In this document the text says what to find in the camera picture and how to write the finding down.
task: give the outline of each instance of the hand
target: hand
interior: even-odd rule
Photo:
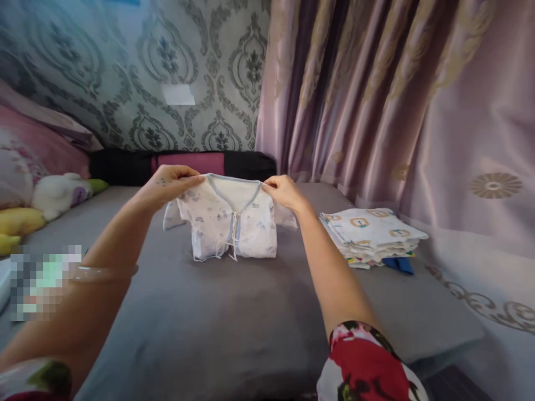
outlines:
[[[205,180],[199,172],[183,165],[161,165],[134,195],[132,202],[152,212]]]
[[[262,189],[270,194],[275,201],[294,213],[312,209],[308,200],[295,185],[295,182],[287,175],[274,175],[268,178],[264,181]]]

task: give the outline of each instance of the bed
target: bed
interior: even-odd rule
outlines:
[[[317,212],[351,203],[325,184],[300,184]],[[31,253],[91,246],[135,193],[111,187],[27,241]],[[300,233],[279,229],[274,260],[194,262],[189,226],[150,225],[140,270],[77,400],[290,398],[314,388],[328,355]],[[415,275],[358,270],[398,355],[420,376],[455,361],[483,337],[477,319],[419,264]],[[0,316],[3,348],[20,324]]]

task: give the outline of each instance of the wallpaper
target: wallpaper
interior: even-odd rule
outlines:
[[[253,150],[270,0],[0,0],[0,77],[129,150]],[[195,106],[161,83],[190,84]]]

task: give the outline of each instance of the floral sleeve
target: floral sleeve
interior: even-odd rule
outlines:
[[[320,401],[427,401],[424,387],[372,326],[347,321],[330,336],[330,356],[318,380]]]
[[[0,374],[0,401],[67,401],[71,371],[64,363],[33,359]]]

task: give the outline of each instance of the finger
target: finger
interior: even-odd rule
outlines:
[[[269,186],[268,184],[263,184],[262,190],[266,192],[268,195],[273,195],[273,193],[276,191],[275,188]]]
[[[267,184],[267,185],[270,185],[270,186],[275,186],[275,187],[278,187],[280,185],[280,183],[282,182],[283,178],[282,176],[280,175],[274,175],[270,178],[268,178],[266,181],[264,181],[264,184]]]
[[[169,167],[171,167],[171,171],[174,172],[178,177],[194,177],[195,175],[201,175],[201,173],[188,166],[177,164]]]
[[[184,177],[175,181],[175,188],[180,192],[187,191],[190,188],[196,187],[205,180],[204,176],[197,175],[193,177]]]

